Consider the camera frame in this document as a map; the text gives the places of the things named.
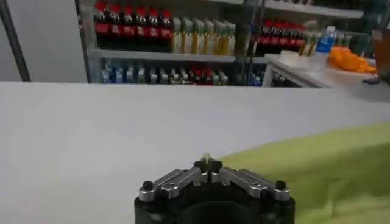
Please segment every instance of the white wall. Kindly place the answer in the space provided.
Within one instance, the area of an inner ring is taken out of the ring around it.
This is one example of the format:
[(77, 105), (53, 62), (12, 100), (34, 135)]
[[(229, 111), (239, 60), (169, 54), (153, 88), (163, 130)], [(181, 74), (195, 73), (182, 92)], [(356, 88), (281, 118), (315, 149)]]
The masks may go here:
[(33, 82), (87, 82), (74, 0), (8, 0)]
[(7, 33), (0, 19), (0, 81), (22, 81)]

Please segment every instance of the table surface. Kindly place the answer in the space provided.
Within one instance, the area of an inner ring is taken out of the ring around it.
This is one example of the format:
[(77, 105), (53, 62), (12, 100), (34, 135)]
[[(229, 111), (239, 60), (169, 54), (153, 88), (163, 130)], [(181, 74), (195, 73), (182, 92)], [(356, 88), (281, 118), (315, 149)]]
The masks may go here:
[(268, 63), (283, 69), (286, 73), (323, 88), (360, 85), (363, 80), (373, 78), (372, 74), (342, 71), (328, 65), (321, 71), (314, 71), (310, 69), (313, 57), (299, 57), (295, 65), (284, 63), (279, 55), (266, 55), (266, 58)]
[(390, 121), (388, 96), (376, 87), (0, 83), (0, 223), (133, 223), (142, 181), (205, 152)]

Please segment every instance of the red-capped bottle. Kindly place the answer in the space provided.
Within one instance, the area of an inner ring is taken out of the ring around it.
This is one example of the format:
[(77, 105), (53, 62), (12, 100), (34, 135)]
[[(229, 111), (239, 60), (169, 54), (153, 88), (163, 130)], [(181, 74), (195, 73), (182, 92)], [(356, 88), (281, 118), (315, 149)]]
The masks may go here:
[(288, 23), (282, 23), (282, 32), (279, 38), (279, 48), (282, 50), (288, 49), (288, 39), (289, 39), (289, 29), (290, 25)]
[(299, 51), (299, 49), (302, 47), (302, 45), (305, 44), (305, 34), (304, 31), (306, 30), (306, 27), (304, 26), (298, 26), (299, 31), (297, 35), (297, 40), (296, 40), (296, 49)]
[(150, 51), (159, 51), (158, 45), (160, 42), (161, 29), (159, 27), (158, 11), (156, 8), (151, 7), (149, 9), (149, 16), (147, 17), (147, 25), (149, 30), (148, 48)]
[(136, 44), (137, 48), (140, 51), (145, 51), (144, 45), (147, 43), (146, 38), (148, 37), (147, 24), (146, 24), (146, 14), (144, 7), (138, 7), (135, 14), (135, 24), (136, 24)]
[(168, 10), (161, 12), (161, 46), (163, 52), (172, 52), (172, 21)]
[(99, 47), (106, 47), (109, 43), (109, 23), (106, 11), (106, 2), (98, 1), (94, 6), (94, 23), (97, 45)]
[(289, 31), (289, 37), (287, 42), (287, 48), (290, 51), (297, 51), (296, 47), (296, 41), (298, 37), (298, 26), (294, 23), (290, 23), (290, 31)]
[(126, 48), (133, 49), (134, 48), (134, 41), (135, 41), (135, 21), (133, 18), (133, 8), (131, 5), (127, 5), (124, 8), (124, 14), (123, 14), (123, 37), (124, 42), (126, 44)]
[(270, 53), (279, 54), (279, 39), (282, 32), (282, 24), (279, 21), (274, 22), (274, 26), (271, 28), (271, 41), (270, 41)]
[(272, 21), (266, 20), (264, 21), (264, 25), (261, 28), (261, 35), (257, 44), (257, 52), (256, 55), (264, 56), (269, 53), (269, 45), (271, 41), (271, 27)]
[(110, 33), (112, 37), (110, 44), (112, 48), (120, 48), (122, 47), (121, 42), (123, 35), (121, 6), (119, 4), (112, 4), (108, 17), (110, 19)]

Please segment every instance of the orange object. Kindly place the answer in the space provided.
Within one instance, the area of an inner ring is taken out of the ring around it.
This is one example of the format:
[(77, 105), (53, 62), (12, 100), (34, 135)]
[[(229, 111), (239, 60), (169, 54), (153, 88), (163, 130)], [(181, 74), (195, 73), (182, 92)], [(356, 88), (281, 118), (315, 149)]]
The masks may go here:
[(376, 67), (370, 66), (365, 58), (352, 53), (347, 47), (333, 47), (329, 53), (328, 63), (336, 68), (351, 72), (377, 72)]

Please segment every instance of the yellow-green towel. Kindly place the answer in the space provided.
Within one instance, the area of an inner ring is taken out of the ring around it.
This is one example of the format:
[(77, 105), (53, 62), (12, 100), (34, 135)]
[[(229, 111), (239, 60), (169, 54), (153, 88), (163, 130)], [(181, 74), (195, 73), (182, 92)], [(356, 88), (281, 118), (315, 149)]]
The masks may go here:
[(221, 159), (285, 180), (296, 223), (390, 223), (390, 122), (275, 142)]

